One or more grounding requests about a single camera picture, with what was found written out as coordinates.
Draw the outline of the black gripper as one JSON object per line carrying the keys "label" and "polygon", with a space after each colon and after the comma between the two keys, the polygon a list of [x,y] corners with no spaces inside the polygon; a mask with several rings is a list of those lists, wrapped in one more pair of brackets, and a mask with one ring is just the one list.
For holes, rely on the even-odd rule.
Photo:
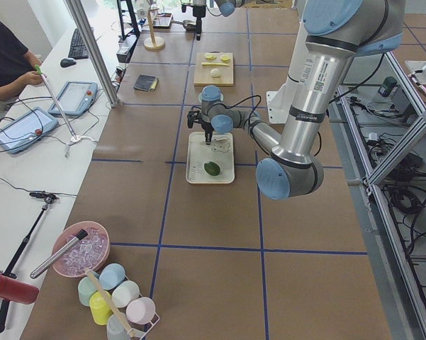
{"label": "black gripper", "polygon": [[196,18],[196,39],[201,39],[202,19],[206,17],[206,0],[192,1],[193,16]]}
{"label": "black gripper", "polygon": [[199,110],[190,110],[188,112],[188,115],[187,115],[188,128],[191,129],[194,126],[194,124],[199,124],[202,127],[205,133],[206,145],[210,145],[214,129],[210,122],[207,122],[202,118],[201,111]]}

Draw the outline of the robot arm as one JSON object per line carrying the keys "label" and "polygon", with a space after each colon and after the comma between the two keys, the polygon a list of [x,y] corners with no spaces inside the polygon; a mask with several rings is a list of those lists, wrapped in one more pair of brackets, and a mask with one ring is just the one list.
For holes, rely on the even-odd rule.
{"label": "robot arm", "polygon": [[307,1],[301,24],[307,55],[282,133],[253,110],[226,106],[217,86],[203,88],[200,110],[187,116],[210,142],[214,132],[242,128],[266,152],[257,165],[259,190],[274,200],[308,195],[323,182],[323,166],[311,154],[329,102],[355,57],[396,49],[402,40],[404,1]]}
{"label": "robot arm", "polygon": [[[249,1],[245,0],[217,0],[215,4],[218,6],[220,13],[228,17],[230,16],[236,8],[242,7]],[[201,39],[202,33],[202,19],[206,17],[206,8],[207,3],[204,0],[193,0],[191,1],[191,8],[193,11],[193,16],[196,18],[196,30],[195,35],[197,41]]]}

